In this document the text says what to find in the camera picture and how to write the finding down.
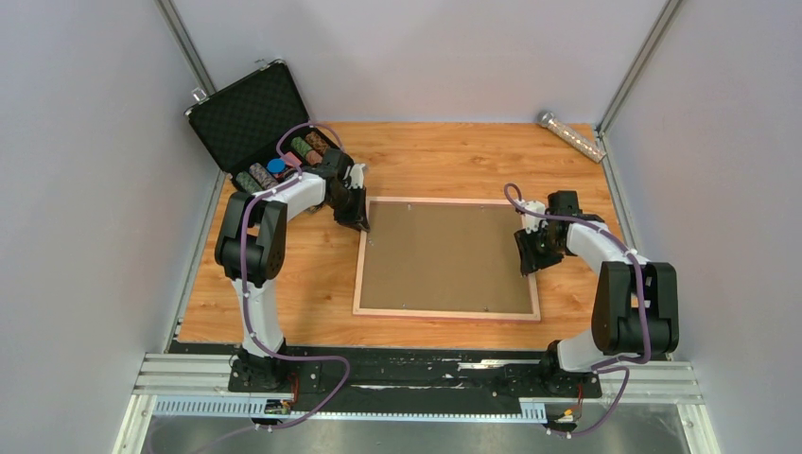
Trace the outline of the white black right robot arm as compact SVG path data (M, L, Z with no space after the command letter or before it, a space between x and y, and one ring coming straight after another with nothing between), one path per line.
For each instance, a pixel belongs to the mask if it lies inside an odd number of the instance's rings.
M530 276L578 257L598 278L589 328L549 347L540 369L546 391L564 394L578 373L601 373L628 362L645 364L670 354L680 341L678 277L668 262L653 261L627 246L598 215L586 213L574 191L547 201L525 201L508 183L504 195L523 226L514 233L520 272Z

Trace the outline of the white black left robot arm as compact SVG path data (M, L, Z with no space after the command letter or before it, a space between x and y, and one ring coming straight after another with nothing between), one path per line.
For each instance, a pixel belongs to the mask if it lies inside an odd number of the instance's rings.
M239 300L244 327L239 364L268 391L282 389L289 379L275 289L286 259L288 224L309 208L327 205L337 224L369 232L366 171L346 152L329 148L321 163L294 170L275 187L237 192L228 201L215 260Z

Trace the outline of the blue poker chip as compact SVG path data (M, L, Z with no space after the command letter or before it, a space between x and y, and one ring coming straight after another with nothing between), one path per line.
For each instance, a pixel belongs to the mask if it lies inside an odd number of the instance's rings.
M288 168L287 163L282 159L271 159L267 162L266 169L270 174L281 174Z

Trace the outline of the black poker chip case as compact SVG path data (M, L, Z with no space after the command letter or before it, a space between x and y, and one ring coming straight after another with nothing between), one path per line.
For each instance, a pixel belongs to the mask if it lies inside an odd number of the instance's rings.
M263 168L277 159L276 145L288 159L314 166L327 148L337 148L332 132L313 125L288 65L267 63L244 78L188 108L184 116L227 174L234 189L253 192Z

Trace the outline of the glittery silver tube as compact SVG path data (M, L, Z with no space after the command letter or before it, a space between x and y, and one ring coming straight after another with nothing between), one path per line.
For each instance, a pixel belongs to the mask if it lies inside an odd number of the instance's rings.
M578 133L568 124L559 121L552 111L544 110L539 112L536 116L536 123L558 136L561 140L595 164L600 164L606 157L606 153L593 141Z

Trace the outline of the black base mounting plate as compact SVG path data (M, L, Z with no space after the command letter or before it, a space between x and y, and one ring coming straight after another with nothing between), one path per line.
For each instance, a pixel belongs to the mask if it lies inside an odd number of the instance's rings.
M280 377L245 372L232 344L176 343L188 370L174 393L249 403L249 413L379 417L513 416L529 399L577 404L602 397L592 373L561 371L546 351L284 346Z

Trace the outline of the aluminium front rail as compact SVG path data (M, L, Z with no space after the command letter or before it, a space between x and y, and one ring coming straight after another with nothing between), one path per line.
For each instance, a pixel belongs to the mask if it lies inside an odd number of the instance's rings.
M148 354L134 384L114 451L146 442L156 414L318 418L444 423L509 420L553 435L596 434L640 406L672 405L679 436L693 453L717 453L691 365L659 358L606 366L600 375L560 372L543 351L294 346L286 375L274 382L247 371L230 345L188 346Z

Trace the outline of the left aluminium enclosure post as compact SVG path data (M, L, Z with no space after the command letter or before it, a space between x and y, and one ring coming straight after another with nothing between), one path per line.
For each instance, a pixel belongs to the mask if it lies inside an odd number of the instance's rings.
M175 2L172 0L156 0L155 4L166 21L170 33L181 49L190 72L197 82L197 87L192 91L192 97L197 103L201 103L217 91L215 83L202 61L201 55Z

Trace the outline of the aluminium enclosure post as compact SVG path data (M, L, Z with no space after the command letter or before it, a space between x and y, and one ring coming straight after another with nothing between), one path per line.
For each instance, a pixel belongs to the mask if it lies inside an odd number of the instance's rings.
M192 97L197 103L201 103L217 91L215 83L202 61L201 55L175 2L172 0L156 0L155 4L166 21L170 33L181 49L190 72L197 82L197 87L192 91Z
M655 50L659 47L665 34L670 29L679 9L682 8L684 4L685 1L683 0L668 0L664 2L646 38L638 49L617 91L614 93L597 125L596 133L599 137L605 136L613 127L629 95L635 88L643 71L646 69Z

